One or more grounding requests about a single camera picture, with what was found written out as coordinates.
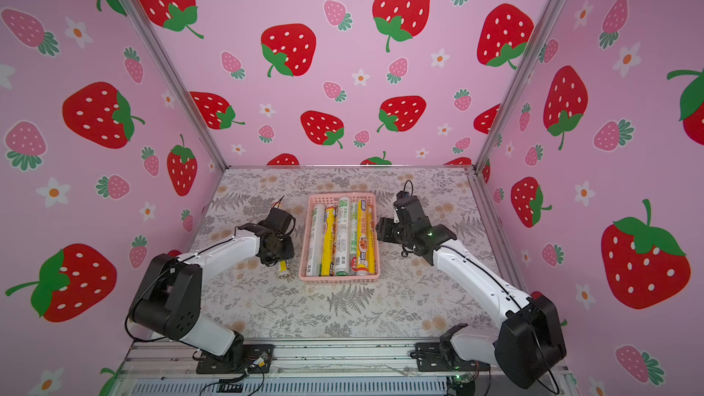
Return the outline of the white grape wrap roll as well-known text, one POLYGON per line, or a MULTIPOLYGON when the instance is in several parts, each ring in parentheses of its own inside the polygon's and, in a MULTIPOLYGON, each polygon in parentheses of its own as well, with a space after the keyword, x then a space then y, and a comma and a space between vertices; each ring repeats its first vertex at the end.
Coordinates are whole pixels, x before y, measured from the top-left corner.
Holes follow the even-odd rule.
POLYGON ((337 203, 337 224, 335 225, 334 275, 348 276, 349 269, 349 220, 351 198, 342 196, 337 203))

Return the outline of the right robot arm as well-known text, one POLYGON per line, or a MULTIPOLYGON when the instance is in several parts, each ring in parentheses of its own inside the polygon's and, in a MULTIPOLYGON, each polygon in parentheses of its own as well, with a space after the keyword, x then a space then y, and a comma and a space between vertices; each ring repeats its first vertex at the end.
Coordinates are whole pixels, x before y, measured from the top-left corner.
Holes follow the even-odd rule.
POLYGON ((432 225, 417 196, 398 192, 394 217, 376 225, 380 242, 398 244, 403 254, 425 259, 459 284, 498 329, 473 334, 458 324, 440 337, 440 357, 452 370, 462 362, 496 365, 516 386, 527 390, 567 356, 557 306, 509 284, 479 261, 445 225, 432 225))

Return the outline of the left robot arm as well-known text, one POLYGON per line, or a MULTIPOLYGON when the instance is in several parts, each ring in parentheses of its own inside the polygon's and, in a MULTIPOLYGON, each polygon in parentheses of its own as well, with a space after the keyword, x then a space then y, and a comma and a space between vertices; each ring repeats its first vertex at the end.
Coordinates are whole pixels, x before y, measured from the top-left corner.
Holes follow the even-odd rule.
POLYGON ((295 224, 291 214, 273 207, 265 219, 236 227, 233 234, 205 249, 153 258, 126 321, 235 368, 245 359, 244 337, 202 313, 203 289, 243 260, 256 258, 271 267, 292 259, 295 224))

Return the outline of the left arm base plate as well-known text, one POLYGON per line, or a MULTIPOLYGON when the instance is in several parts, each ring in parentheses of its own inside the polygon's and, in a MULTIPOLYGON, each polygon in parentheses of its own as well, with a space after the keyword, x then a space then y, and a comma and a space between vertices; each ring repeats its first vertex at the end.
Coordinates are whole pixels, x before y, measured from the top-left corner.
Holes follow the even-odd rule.
POLYGON ((196 367, 200 375, 243 374, 246 370, 268 373, 275 346, 273 344, 237 344, 225 355, 203 352, 196 367))

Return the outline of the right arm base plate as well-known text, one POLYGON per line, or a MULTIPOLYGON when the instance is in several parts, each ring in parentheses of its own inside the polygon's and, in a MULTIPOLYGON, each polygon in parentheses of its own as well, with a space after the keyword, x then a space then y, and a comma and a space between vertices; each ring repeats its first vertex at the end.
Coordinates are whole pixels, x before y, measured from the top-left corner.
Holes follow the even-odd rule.
POLYGON ((421 372, 485 372, 491 365, 458 357, 448 343, 419 342, 409 354, 421 372))

